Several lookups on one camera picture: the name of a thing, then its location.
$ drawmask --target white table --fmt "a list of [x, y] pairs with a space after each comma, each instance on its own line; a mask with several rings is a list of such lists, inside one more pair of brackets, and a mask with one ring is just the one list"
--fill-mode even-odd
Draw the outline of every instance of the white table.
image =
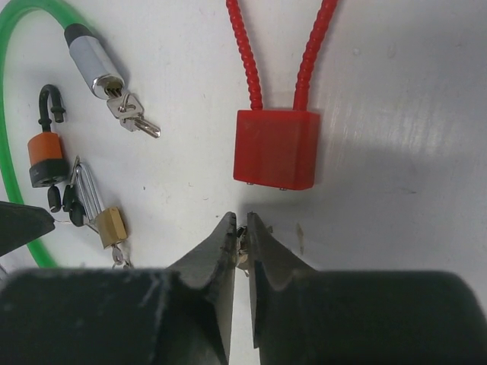
[[[254, 210], [298, 255], [299, 223], [303, 258], [317, 268], [453, 271], [487, 305], [487, 2], [342, 3], [314, 74], [322, 145], [317, 184], [306, 192], [232, 179], [235, 116], [249, 101], [223, 1], [70, 2], [104, 38], [161, 138], [118, 126], [86, 87], [59, 25], [31, 14], [6, 66], [9, 138], [26, 203], [47, 208], [46, 190], [30, 187], [27, 142], [40, 132], [39, 90], [52, 83], [68, 111], [54, 129], [71, 161], [80, 154], [91, 166], [103, 203], [123, 209], [137, 267], [167, 266], [226, 211], [243, 223]], [[264, 103], [290, 107], [320, 0], [241, 2]], [[63, 265], [110, 265], [89, 229], [60, 224], [45, 242]], [[25, 249], [2, 263], [32, 265]], [[231, 362], [257, 359], [239, 271]]]

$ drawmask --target bunch of keys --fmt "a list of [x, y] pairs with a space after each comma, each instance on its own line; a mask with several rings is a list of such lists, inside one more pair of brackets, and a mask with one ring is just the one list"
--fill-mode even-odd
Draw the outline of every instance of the bunch of keys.
[[119, 209], [117, 207], [102, 209], [90, 169], [80, 162], [79, 158], [76, 161], [74, 174], [76, 186], [88, 219], [86, 225], [100, 235], [105, 249], [112, 249], [112, 268], [121, 265], [123, 265], [123, 268], [131, 268], [132, 264], [124, 257], [122, 250], [119, 248], [119, 244], [128, 238]]
[[131, 132], [143, 131], [153, 138], [161, 136], [161, 129], [144, 118], [144, 107], [134, 94], [125, 92], [121, 97], [107, 100], [107, 105], [123, 128]]

